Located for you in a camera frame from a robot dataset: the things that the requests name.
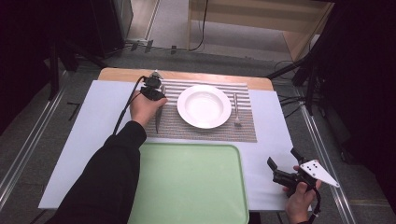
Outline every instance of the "green tray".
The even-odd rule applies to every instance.
[[[229,145],[146,143],[129,224],[246,224],[239,151]]]

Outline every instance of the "white table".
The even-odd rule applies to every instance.
[[[133,86],[134,83],[119,81],[92,83],[39,208],[56,209],[60,205],[88,160],[112,134]],[[250,211],[284,210],[287,197],[282,187],[272,181],[273,173],[266,162],[272,157],[279,169],[293,172],[292,165],[297,161],[290,154],[290,134],[276,92],[249,90],[249,95],[258,142],[232,143],[241,154],[248,208]],[[120,126],[129,119],[126,113]],[[148,138],[147,141],[230,144],[163,138]]]

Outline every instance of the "hand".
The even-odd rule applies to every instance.
[[[294,166],[294,170],[298,170],[299,166]],[[321,181],[317,180],[316,188],[320,188]],[[286,214],[289,218],[290,224],[295,224],[299,222],[304,222],[308,220],[308,207],[316,198],[316,193],[313,190],[306,192],[308,188],[307,184],[300,182],[297,185],[296,192],[290,196],[288,202],[286,203]]]
[[[166,98],[162,98],[158,101],[151,101],[141,94],[140,91],[136,91],[134,93],[133,99],[134,100],[129,106],[131,118],[143,127],[145,127],[149,123],[149,120],[154,117],[158,108],[168,102],[168,99]]]

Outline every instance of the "black jacket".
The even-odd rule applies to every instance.
[[[139,179],[139,148],[146,138],[134,121],[109,136],[47,223],[127,223]]]

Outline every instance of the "white tag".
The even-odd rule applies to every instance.
[[[307,174],[315,179],[321,180],[327,184],[340,188],[340,185],[335,181],[329,173],[318,163],[318,161],[309,161],[300,165]]]

